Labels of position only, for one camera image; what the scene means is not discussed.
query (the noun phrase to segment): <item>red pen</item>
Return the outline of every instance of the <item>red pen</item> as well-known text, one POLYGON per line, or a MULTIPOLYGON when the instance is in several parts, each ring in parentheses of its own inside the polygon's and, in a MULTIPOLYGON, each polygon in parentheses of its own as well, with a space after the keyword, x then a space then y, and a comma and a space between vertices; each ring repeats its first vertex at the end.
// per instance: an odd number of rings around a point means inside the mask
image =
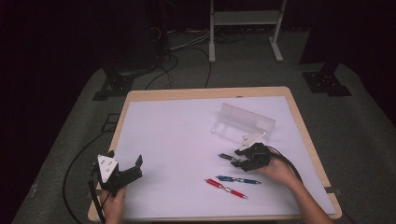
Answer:
POLYGON ((219 182, 214 181, 213 179, 206 179, 205 181, 208 184, 211 184, 211 185, 213 185, 215 187, 218 187, 219 189, 224 189, 225 191, 230 192, 231 194, 236 195, 236 196, 238 196, 240 198, 244 198, 244 199, 248 198, 248 196, 246 196, 245 194, 240 193, 240 192, 238 192, 236 190, 233 190, 233 189, 230 189, 230 188, 226 188, 226 187, 222 186, 219 182))

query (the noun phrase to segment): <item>forearm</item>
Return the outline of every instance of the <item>forearm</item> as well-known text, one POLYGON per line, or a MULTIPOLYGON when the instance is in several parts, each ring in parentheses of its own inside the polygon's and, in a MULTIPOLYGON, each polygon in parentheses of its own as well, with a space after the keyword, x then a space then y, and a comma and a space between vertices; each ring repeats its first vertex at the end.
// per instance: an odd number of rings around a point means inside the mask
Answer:
POLYGON ((318 205, 315 199, 311 196, 309 191, 305 188, 304 184, 299 180, 294 180, 288 184, 288 188, 294 195, 297 204, 300 208, 300 212, 306 224, 311 223, 331 223, 332 220, 318 205))

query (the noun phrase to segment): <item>hand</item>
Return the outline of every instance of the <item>hand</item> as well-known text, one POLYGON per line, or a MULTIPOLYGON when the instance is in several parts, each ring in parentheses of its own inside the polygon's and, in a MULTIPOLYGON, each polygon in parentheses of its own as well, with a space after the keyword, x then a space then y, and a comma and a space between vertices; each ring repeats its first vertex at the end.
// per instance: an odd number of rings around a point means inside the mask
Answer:
POLYGON ((271 158, 270 163, 267 166, 263 166, 256 171, 267 175, 268 177, 288 187, 292 182, 298 180, 289 166, 281 159, 275 157, 271 158))
POLYGON ((119 189, 116 197, 113 197, 108 190, 101 193, 100 202, 105 213, 106 224, 120 224, 122 222, 125 192, 126 187, 119 189))

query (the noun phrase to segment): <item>human arm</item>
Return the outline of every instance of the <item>human arm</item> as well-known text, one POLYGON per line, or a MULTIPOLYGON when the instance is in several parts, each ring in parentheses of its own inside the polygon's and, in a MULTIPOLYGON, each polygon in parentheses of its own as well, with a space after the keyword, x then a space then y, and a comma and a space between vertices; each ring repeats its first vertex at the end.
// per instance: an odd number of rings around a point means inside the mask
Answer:
POLYGON ((126 187, 119 189, 116 197, 113 197, 108 190, 101 193, 100 201, 105 213, 106 224, 121 224, 125 192, 126 187))
POLYGON ((267 166, 263 166, 256 171, 267 175, 289 188, 300 208, 300 212, 306 224, 334 223, 305 188, 303 182, 296 177, 285 162, 278 158, 272 158, 267 166))

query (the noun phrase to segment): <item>open plastic case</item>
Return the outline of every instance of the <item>open plastic case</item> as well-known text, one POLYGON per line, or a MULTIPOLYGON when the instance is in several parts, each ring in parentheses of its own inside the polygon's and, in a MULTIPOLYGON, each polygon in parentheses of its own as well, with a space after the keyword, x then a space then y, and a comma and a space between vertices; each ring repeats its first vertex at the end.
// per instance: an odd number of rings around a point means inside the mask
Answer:
POLYGON ((275 123, 274 119, 223 103, 212 133, 236 143, 240 146, 238 149, 243 150, 268 136, 275 123))

